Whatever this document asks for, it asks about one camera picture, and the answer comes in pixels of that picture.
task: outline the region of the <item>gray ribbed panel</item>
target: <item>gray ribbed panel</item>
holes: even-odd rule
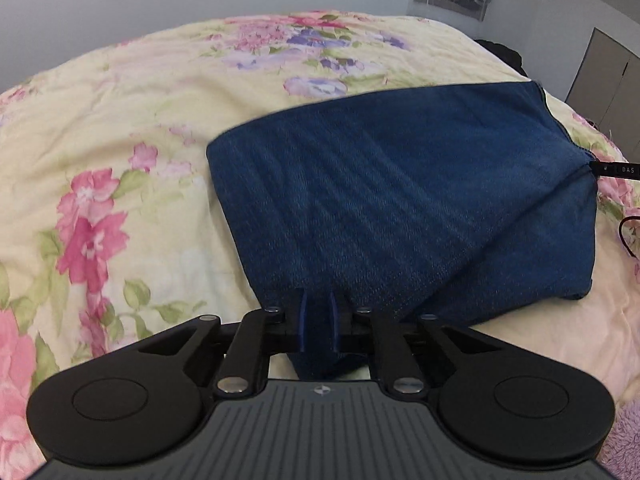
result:
[[[253,399],[222,402],[200,434],[145,465],[83,470],[51,462],[34,480],[604,480],[589,462],[555,472],[483,463],[454,446],[422,404],[370,381],[270,381]]]

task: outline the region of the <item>bed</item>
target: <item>bed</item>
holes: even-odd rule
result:
[[[257,307],[210,183],[212,139],[318,100],[524,80],[443,23],[328,10],[185,25],[0,94],[0,478],[43,461],[25,407],[45,378],[191,317],[235,322]],[[577,144],[624,160],[547,101]],[[640,395],[640,265],[617,232],[638,207],[635,184],[601,179],[588,296],[478,330],[587,371],[619,406]],[[283,356],[270,374],[294,377]]]

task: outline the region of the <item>denim fabric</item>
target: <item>denim fabric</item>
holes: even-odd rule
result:
[[[591,286],[592,156],[533,82],[373,92],[285,110],[207,147],[258,299],[304,286],[303,377],[330,376],[329,291],[460,324]]]

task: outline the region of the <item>door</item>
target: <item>door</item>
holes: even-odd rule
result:
[[[600,131],[630,162],[640,162],[640,58],[630,56]]]
[[[625,47],[594,28],[567,104],[584,118],[600,125],[630,56]]]

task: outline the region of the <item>gray cabinet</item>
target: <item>gray cabinet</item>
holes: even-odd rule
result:
[[[566,102],[640,162],[640,59],[594,29]]]

